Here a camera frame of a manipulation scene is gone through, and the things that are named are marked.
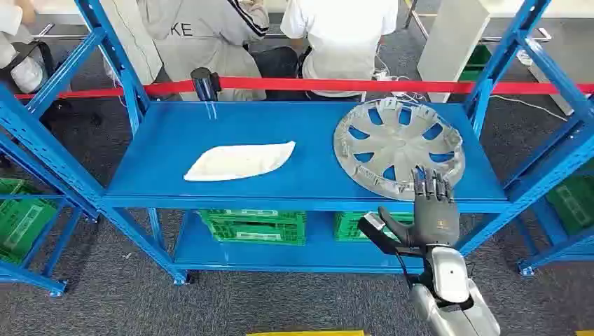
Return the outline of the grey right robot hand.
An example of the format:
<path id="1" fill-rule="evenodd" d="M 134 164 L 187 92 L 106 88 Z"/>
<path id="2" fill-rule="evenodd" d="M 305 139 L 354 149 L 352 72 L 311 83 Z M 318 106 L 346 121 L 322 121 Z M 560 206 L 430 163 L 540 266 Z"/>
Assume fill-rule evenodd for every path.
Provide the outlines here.
<path id="1" fill-rule="evenodd" d="M 378 208 L 379 217 L 405 246 L 454 245 L 460 237 L 460 213 L 449 181 L 424 167 L 414 168 L 412 175 L 413 224 L 393 219 L 382 206 Z"/>

